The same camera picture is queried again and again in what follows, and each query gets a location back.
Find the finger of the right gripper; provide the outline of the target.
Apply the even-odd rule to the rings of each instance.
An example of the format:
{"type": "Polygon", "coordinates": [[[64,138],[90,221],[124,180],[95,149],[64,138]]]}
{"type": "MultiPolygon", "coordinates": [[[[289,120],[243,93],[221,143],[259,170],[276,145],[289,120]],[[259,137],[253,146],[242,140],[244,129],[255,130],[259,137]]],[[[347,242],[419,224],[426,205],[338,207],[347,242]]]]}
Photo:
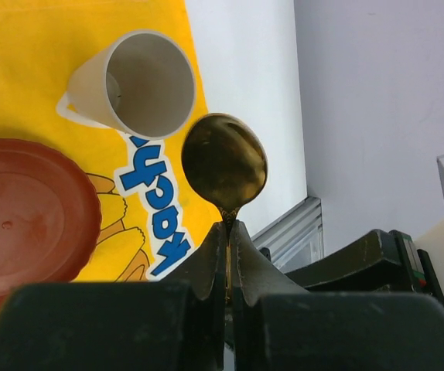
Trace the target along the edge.
{"type": "Polygon", "coordinates": [[[306,290],[375,290],[392,282],[392,235],[372,230],[288,278],[306,290]]]}

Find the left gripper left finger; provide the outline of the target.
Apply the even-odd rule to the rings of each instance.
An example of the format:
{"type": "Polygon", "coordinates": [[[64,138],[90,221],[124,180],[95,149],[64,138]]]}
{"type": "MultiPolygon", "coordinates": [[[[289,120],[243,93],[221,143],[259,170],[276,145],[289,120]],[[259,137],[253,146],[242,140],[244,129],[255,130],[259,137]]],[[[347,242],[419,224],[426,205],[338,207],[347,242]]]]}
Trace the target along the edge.
{"type": "Polygon", "coordinates": [[[0,370],[221,370],[227,234],[161,281],[30,284],[0,309],[0,370]]]}

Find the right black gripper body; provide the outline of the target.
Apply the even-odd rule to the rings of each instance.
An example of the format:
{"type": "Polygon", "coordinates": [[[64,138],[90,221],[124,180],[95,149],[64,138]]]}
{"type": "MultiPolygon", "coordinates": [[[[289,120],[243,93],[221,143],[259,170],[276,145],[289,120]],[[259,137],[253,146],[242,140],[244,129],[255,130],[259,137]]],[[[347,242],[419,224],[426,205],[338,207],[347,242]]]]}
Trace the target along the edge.
{"type": "Polygon", "coordinates": [[[412,292],[433,297],[444,307],[444,294],[427,251],[417,248],[406,233],[391,230],[401,262],[400,271],[388,285],[390,292],[412,292]]]}

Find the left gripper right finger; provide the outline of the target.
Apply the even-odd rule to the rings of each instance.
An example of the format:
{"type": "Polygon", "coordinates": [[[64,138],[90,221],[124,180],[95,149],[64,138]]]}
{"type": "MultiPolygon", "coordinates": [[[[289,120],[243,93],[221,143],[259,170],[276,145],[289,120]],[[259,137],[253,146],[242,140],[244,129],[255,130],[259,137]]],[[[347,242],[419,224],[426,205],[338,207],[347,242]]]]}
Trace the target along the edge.
{"type": "Polygon", "coordinates": [[[444,370],[444,307],[426,294],[307,291],[237,221],[231,248],[237,370],[444,370]]]}

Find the yellow pikachu cloth placemat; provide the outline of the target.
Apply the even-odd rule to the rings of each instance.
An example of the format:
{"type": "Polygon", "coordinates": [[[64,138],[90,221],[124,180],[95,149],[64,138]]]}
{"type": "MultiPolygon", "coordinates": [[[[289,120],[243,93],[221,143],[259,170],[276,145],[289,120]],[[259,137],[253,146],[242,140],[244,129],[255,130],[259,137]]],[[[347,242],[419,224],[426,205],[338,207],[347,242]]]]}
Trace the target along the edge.
{"type": "Polygon", "coordinates": [[[0,1],[0,138],[33,141],[74,161],[94,186],[101,231],[72,281],[157,281],[202,243],[215,209],[189,186],[181,148],[207,112],[182,1],[0,1]],[[146,140],[61,115],[73,72],[121,36],[160,32],[185,52],[196,78],[188,121],[146,140]]]}

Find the red round plate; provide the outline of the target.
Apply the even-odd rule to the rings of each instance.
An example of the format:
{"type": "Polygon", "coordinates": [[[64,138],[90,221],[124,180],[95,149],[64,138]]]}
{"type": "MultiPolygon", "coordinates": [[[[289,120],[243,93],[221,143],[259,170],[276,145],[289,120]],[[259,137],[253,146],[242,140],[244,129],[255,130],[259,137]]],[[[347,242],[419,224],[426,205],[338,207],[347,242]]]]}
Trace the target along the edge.
{"type": "Polygon", "coordinates": [[[101,231],[97,192],[61,152],[0,138],[0,306],[17,287],[72,281],[101,231]]]}

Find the gold spoon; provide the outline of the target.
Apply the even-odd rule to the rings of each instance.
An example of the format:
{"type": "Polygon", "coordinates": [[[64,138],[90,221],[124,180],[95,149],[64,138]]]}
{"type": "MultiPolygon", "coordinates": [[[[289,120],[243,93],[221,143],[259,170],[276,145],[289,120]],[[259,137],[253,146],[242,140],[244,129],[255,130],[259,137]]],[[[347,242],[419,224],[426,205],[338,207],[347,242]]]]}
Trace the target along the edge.
{"type": "Polygon", "coordinates": [[[229,114],[200,117],[183,142],[181,161],[192,190],[219,212],[227,236],[225,302],[234,304],[238,214],[268,181],[268,158],[257,135],[229,114]]]}

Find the beige paper cup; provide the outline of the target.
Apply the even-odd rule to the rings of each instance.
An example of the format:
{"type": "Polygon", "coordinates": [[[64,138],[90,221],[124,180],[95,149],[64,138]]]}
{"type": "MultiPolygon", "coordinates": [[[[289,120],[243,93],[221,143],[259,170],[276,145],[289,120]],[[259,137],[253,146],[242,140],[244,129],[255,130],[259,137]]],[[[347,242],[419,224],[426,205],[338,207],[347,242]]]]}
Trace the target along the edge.
{"type": "Polygon", "coordinates": [[[196,78],[172,39],[137,30],[78,67],[64,99],[60,113],[71,121],[157,140],[177,133],[190,118],[196,78]]]}

